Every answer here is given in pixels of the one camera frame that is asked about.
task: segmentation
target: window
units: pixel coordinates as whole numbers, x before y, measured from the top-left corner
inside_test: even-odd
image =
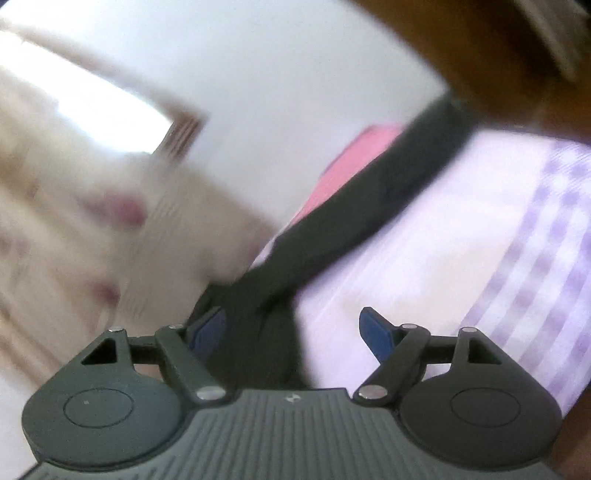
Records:
[[[0,67],[45,91],[60,115],[114,150],[151,154],[165,138],[175,137],[174,119],[157,108],[12,32],[0,31]],[[186,131],[185,119],[180,128]],[[177,146],[175,152],[183,155],[187,148],[179,151]]]

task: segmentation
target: pink fabric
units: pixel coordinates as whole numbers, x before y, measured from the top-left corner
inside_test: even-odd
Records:
[[[326,169],[312,195],[292,223],[296,223],[332,197],[357,172],[382,154],[401,131],[399,127],[374,126],[361,133]]]

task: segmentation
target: black fabric strap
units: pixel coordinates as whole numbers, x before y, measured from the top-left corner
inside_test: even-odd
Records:
[[[232,285],[208,287],[189,325],[211,307],[226,310],[227,335],[207,363],[212,374],[231,387],[301,388],[295,292],[399,214],[476,126],[459,102],[440,98],[386,152],[279,236],[262,265]]]

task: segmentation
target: purple checkered fabric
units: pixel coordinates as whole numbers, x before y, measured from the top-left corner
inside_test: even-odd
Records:
[[[518,361],[563,412],[591,377],[590,217],[591,148],[559,141],[512,244],[462,322]]]

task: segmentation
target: pink object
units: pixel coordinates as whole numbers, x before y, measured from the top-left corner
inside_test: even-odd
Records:
[[[111,307],[117,306],[121,299],[121,292],[116,284],[92,282],[90,284],[90,290],[97,300],[105,302]]]
[[[83,200],[82,205],[89,213],[113,226],[137,228],[148,217],[145,203],[133,194],[105,193],[98,201]]]
[[[364,130],[322,174],[310,198],[291,223],[296,223],[332,197],[356,173],[382,154],[401,131],[399,127],[389,126]]]

